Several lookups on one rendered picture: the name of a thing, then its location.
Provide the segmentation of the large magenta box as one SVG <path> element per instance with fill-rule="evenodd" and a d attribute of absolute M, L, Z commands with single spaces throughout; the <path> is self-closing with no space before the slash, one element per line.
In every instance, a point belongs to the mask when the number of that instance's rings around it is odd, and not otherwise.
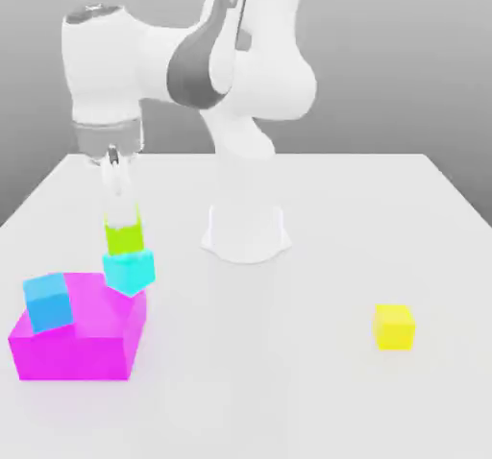
<path fill-rule="evenodd" d="M 146 321 L 147 298 L 127 297 L 100 273 L 64 273 L 74 322 L 32 331 L 27 308 L 8 341 L 22 380 L 126 380 Z"/>

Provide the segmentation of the small blue cube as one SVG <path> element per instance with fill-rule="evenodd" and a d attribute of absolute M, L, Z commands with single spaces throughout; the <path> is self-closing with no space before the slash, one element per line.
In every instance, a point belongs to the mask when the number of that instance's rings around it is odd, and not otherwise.
<path fill-rule="evenodd" d="M 73 324 L 64 273 L 50 273 L 24 280 L 23 291 L 34 334 Z"/>

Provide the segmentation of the small yellow cube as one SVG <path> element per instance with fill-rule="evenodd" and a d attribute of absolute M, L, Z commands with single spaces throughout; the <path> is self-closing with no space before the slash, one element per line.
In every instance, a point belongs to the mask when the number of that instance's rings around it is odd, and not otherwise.
<path fill-rule="evenodd" d="M 411 350 L 415 329 L 415 319 L 407 305 L 375 306 L 373 333 L 379 350 Z"/>

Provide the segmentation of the small lime green cube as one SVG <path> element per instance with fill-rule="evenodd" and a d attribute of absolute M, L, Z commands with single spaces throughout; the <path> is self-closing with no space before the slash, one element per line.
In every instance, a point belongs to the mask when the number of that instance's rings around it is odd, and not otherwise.
<path fill-rule="evenodd" d="M 109 255 L 140 252 L 144 249 L 144 236 L 139 208 L 132 207 L 132 219 L 125 222 L 110 222 L 104 215 L 104 228 Z"/>

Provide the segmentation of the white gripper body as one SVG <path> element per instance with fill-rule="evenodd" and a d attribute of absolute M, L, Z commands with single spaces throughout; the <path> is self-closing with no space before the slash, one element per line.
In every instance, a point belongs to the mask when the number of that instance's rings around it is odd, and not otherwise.
<path fill-rule="evenodd" d="M 101 162 L 101 177 L 103 199 L 106 202 L 134 201 L 129 162 L 125 157 L 106 153 Z"/>

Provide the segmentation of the small cyan cube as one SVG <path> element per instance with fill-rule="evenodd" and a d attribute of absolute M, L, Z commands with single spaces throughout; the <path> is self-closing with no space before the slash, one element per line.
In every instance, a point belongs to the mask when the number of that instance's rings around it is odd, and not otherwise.
<path fill-rule="evenodd" d="M 104 254 L 103 268 L 108 287 L 127 297 L 133 297 L 156 280 L 154 254 L 148 249 Z"/>

